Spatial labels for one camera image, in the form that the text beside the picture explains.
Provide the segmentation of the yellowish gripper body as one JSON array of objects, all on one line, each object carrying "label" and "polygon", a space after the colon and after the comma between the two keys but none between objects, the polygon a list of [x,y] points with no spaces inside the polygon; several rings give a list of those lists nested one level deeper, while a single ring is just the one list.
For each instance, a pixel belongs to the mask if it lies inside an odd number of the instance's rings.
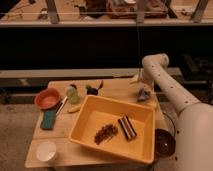
[{"label": "yellowish gripper body", "polygon": [[154,80],[153,80],[153,78],[144,69],[140,69],[139,73],[136,74],[136,75],[134,75],[130,79],[130,83],[131,84],[139,83],[139,82],[141,82],[143,84],[146,84],[150,88],[154,87]]}]

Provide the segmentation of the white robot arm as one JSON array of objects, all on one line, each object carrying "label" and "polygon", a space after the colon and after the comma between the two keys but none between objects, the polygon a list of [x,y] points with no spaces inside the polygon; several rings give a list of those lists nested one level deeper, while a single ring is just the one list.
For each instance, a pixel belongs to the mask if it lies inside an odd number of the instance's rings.
[{"label": "white robot arm", "polygon": [[147,55],[133,82],[156,83],[178,114],[175,171],[213,171],[213,106],[201,102],[171,77],[165,53]]}]

